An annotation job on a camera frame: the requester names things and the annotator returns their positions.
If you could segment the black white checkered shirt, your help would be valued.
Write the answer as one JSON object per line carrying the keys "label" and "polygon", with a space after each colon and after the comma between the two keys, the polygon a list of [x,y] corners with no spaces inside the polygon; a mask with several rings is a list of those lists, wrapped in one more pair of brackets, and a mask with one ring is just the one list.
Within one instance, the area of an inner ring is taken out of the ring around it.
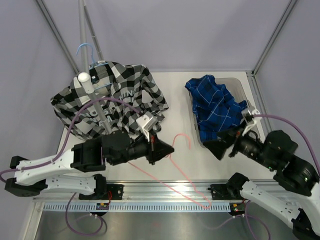
{"label": "black white checkered shirt", "polygon": [[[92,85],[111,129],[131,135],[139,134],[136,123],[140,113],[151,113],[158,122],[164,120],[167,101],[157,86],[150,70],[141,64],[123,65],[107,61],[89,70]],[[104,100],[116,99],[115,102]],[[70,85],[53,96],[50,103],[55,115],[68,128],[76,113],[90,101],[75,77]]]}

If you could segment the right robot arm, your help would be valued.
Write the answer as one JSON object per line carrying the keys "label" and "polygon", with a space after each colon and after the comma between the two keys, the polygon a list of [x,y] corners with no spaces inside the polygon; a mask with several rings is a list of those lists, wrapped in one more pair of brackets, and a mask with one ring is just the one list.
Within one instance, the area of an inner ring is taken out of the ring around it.
{"label": "right robot arm", "polygon": [[320,176],[307,161],[295,155],[298,144],[282,130],[270,132],[264,141],[242,127],[219,132],[218,138],[203,143],[218,160],[228,155],[245,157],[274,172],[279,186],[296,197],[299,206],[289,204],[262,190],[247,176],[236,172],[224,184],[211,184],[213,200],[248,200],[264,208],[291,228],[299,240],[320,238]]}

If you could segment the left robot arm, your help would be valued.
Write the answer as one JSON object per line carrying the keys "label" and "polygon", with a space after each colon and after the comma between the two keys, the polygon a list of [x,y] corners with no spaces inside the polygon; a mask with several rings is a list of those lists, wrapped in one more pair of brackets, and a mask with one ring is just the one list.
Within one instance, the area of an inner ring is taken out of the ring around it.
{"label": "left robot arm", "polygon": [[28,160],[14,156],[10,169],[14,176],[4,189],[17,197],[35,197],[40,193],[76,193],[80,200],[102,200],[112,195],[106,178],[100,174],[107,165],[116,166],[139,158],[154,165],[175,150],[155,133],[149,139],[136,139],[122,131],[102,135],[76,144],[62,154]]}

